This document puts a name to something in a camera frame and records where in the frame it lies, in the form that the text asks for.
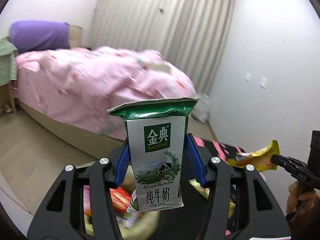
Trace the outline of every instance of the pink bedsheet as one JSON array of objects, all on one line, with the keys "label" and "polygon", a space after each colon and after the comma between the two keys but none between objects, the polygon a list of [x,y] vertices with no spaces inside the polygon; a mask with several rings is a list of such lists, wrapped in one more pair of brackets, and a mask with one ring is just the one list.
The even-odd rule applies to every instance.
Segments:
[{"label": "pink bedsheet", "polygon": [[[194,97],[191,80],[159,52],[101,47],[47,50],[16,58],[18,98],[59,122],[125,140],[123,120],[107,109],[152,98]],[[166,64],[170,74],[148,69]]]}]

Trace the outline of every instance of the shoe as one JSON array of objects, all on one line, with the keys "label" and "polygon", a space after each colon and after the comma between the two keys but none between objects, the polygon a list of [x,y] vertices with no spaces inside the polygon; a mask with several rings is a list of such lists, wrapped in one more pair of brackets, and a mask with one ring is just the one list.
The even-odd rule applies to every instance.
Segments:
[{"label": "shoe", "polygon": [[7,114],[12,112],[11,107],[8,105],[8,103],[3,104],[4,110],[7,112]]}]

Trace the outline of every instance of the white curtain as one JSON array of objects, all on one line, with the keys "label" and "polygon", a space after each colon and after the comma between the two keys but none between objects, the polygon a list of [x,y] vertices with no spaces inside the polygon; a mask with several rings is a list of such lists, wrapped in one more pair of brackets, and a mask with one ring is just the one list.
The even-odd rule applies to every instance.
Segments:
[{"label": "white curtain", "polygon": [[235,0],[98,0],[92,49],[156,49],[198,92],[212,84]]}]

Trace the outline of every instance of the metal screw head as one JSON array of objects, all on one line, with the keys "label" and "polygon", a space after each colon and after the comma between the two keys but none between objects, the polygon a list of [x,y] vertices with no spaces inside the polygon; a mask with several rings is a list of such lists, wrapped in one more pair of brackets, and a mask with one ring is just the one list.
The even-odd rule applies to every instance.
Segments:
[{"label": "metal screw head", "polygon": [[218,158],[218,157],[212,157],[211,158],[211,161],[213,162],[213,163],[220,163],[220,158]]},{"label": "metal screw head", "polygon": [[65,171],[72,171],[73,170],[73,165],[69,164],[69,165],[65,166],[64,170]]},{"label": "metal screw head", "polygon": [[246,169],[247,169],[248,171],[254,171],[254,166],[251,165],[251,164],[248,164],[248,165],[246,166]]},{"label": "metal screw head", "polygon": [[99,161],[101,164],[107,164],[109,162],[109,159],[108,158],[102,158],[100,159]]}]

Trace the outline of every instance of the human hand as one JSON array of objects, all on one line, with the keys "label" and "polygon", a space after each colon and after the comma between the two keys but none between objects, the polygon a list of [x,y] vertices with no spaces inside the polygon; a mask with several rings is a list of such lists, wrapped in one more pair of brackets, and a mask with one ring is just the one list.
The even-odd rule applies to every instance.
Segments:
[{"label": "human hand", "polygon": [[300,210],[300,214],[304,214],[317,205],[319,196],[317,195],[316,190],[314,189],[299,195],[302,187],[303,185],[299,181],[296,181],[289,186],[290,195],[287,203],[288,214],[295,213],[297,211],[298,201],[306,201],[306,203],[303,205],[303,208]]}]

